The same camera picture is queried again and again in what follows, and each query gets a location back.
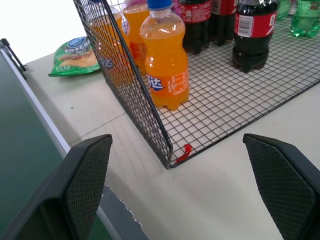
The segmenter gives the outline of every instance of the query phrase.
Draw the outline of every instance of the green soda bottle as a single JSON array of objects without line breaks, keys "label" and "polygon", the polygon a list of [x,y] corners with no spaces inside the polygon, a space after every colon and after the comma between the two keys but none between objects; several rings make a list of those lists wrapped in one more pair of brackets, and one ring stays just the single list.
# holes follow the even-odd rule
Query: green soda bottle
[{"label": "green soda bottle", "polygon": [[291,0],[278,1],[278,19],[285,19],[288,16],[291,6]]},{"label": "green soda bottle", "polygon": [[320,0],[297,0],[291,32],[296,37],[314,37],[320,30]]}]

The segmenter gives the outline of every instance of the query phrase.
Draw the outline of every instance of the orange soda bottle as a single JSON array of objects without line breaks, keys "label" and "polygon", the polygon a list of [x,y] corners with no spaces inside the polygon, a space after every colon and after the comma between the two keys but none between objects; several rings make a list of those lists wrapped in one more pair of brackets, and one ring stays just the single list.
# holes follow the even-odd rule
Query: orange soda bottle
[{"label": "orange soda bottle", "polygon": [[146,0],[126,0],[122,5],[122,13],[128,21],[128,37],[132,56],[140,71],[145,74],[145,59],[147,49],[140,36],[140,28],[149,16]]},{"label": "orange soda bottle", "polygon": [[[126,53],[121,46],[119,36],[111,24],[101,0],[94,0],[92,2],[94,4],[91,5],[92,20],[90,21],[90,28],[96,37],[95,49],[97,57],[103,68],[108,70],[109,77],[115,85],[123,82],[128,83],[132,79],[129,71],[131,67]],[[122,28],[121,13],[112,6],[110,6],[110,9],[131,52],[129,37],[124,33]]]},{"label": "orange soda bottle", "polygon": [[145,70],[154,105],[177,110],[189,98],[188,56],[182,41],[185,23],[171,12],[171,0],[148,0],[150,16],[140,34],[146,45]]}]

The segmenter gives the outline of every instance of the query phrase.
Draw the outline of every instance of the chip bag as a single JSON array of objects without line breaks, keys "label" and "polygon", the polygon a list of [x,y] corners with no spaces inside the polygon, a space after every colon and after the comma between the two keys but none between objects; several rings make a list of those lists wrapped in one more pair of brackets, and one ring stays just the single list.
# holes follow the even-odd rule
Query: chip bag
[{"label": "chip bag", "polygon": [[100,69],[86,36],[72,39],[59,47],[54,54],[53,64],[50,77],[82,75]]}]

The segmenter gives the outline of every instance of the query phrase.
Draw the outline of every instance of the white wall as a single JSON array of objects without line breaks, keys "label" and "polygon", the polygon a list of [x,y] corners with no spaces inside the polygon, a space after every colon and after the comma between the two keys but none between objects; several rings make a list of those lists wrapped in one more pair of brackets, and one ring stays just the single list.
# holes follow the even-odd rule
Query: white wall
[{"label": "white wall", "polygon": [[72,0],[0,2],[0,39],[9,41],[24,64],[54,53],[73,38],[86,35]]}]

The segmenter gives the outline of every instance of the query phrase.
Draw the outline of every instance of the metal wire frame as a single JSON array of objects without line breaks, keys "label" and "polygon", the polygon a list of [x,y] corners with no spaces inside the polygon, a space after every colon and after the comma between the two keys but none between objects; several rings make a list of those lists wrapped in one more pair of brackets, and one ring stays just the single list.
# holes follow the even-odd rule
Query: metal wire frame
[{"label": "metal wire frame", "polygon": [[[74,1],[81,1],[82,8],[85,6],[84,0]],[[115,4],[120,9],[119,0],[110,1],[111,5]],[[110,13],[106,2],[103,2],[103,7]],[[179,166],[320,82],[320,37],[294,37],[290,33],[291,19],[287,18],[276,24],[268,62],[262,70],[243,73],[235,69],[231,61],[233,44],[227,43],[221,47],[212,44],[199,55],[188,55],[189,101],[177,111],[166,108],[156,110],[144,87],[144,84],[148,86],[146,76],[141,78],[114,17],[109,19],[112,19],[110,24],[119,36],[120,49],[125,51],[119,50],[119,46],[110,46],[109,41],[104,44],[109,52],[126,60],[112,59],[117,66],[120,65],[121,72],[106,69],[103,64],[102,72],[119,102],[166,168]],[[89,22],[83,24],[88,36],[92,31],[85,24]],[[98,36],[102,37],[117,40],[107,32]],[[133,79],[131,84],[114,84],[127,78],[123,76],[128,72],[127,67],[122,65],[129,65],[132,70],[129,71]],[[176,159],[185,153],[185,144],[191,144],[192,152],[185,161],[177,162]]]},{"label": "metal wire frame", "polygon": [[117,21],[105,0],[74,0],[102,73],[114,95],[165,168],[173,147]]}]

